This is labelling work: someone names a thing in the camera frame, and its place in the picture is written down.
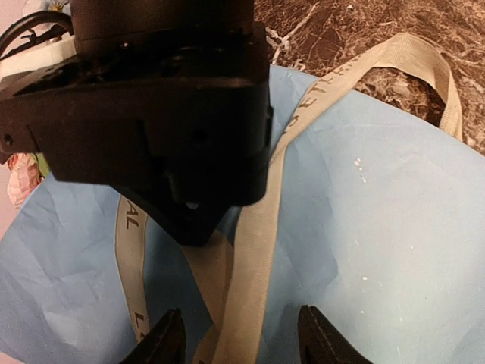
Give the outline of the light blue fake flower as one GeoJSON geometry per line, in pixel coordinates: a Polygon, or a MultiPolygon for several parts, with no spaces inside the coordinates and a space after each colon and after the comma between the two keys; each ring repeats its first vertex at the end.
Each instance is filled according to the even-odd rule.
{"type": "Polygon", "coordinates": [[[43,11],[57,11],[70,15],[70,1],[69,0],[44,0],[42,1],[41,9],[43,11]]]}

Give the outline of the pink fake flower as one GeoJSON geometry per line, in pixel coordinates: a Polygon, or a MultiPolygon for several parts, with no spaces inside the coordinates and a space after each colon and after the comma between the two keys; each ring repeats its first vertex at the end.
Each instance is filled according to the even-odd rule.
{"type": "Polygon", "coordinates": [[[49,175],[50,168],[42,153],[15,153],[7,160],[9,177],[7,194],[19,209],[29,195],[49,175]]]}

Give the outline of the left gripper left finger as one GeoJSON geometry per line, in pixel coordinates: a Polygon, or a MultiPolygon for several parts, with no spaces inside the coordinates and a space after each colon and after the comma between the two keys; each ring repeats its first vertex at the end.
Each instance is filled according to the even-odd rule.
{"type": "Polygon", "coordinates": [[[120,364],[183,364],[186,330],[180,309],[168,310],[120,364]]]}

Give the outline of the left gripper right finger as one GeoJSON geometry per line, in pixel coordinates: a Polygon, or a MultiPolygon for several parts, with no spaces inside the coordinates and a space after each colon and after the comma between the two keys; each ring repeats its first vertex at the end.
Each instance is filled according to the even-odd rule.
{"type": "Polygon", "coordinates": [[[300,361],[304,364],[371,364],[338,332],[316,306],[299,310],[300,361]]]}

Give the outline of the beige ribbon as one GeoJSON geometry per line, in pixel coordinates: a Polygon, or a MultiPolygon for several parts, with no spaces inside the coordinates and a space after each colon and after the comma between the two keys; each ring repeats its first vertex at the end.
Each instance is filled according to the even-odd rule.
{"type": "MultiPolygon", "coordinates": [[[[392,67],[430,84],[445,103],[440,129],[462,138],[462,107],[447,61],[430,43],[399,33],[313,83],[301,98],[271,157],[264,198],[242,209],[235,240],[215,232],[203,248],[185,247],[213,321],[200,341],[196,363],[254,363],[257,359],[277,239],[287,146],[374,67],[392,67]]],[[[147,213],[120,198],[114,250],[137,344],[153,329],[144,285],[147,213]]]]}

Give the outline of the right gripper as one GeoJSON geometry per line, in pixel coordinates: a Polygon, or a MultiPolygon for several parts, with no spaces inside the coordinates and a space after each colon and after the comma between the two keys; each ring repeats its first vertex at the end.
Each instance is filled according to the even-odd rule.
{"type": "Polygon", "coordinates": [[[177,243],[205,245],[266,192],[268,44],[252,34],[103,66],[72,57],[1,91],[1,150],[41,152],[56,180],[113,187],[177,243]]]}

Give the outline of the blue wrapping paper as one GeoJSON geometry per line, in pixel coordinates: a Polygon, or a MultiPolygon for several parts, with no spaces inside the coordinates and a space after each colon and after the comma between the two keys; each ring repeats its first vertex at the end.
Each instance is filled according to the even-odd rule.
{"type": "MultiPolygon", "coordinates": [[[[136,337],[119,194],[47,177],[1,241],[1,360],[119,363],[136,337]]],[[[317,307],[373,363],[484,361],[484,158],[351,91],[287,150],[257,360],[298,363],[317,307]]]]}

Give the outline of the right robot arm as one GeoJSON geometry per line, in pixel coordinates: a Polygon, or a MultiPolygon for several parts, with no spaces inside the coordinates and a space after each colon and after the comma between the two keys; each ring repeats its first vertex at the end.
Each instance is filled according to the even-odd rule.
{"type": "Polygon", "coordinates": [[[1,154],[109,185],[183,246],[265,194],[273,109],[251,1],[72,1],[1,37],[1,154]]]}

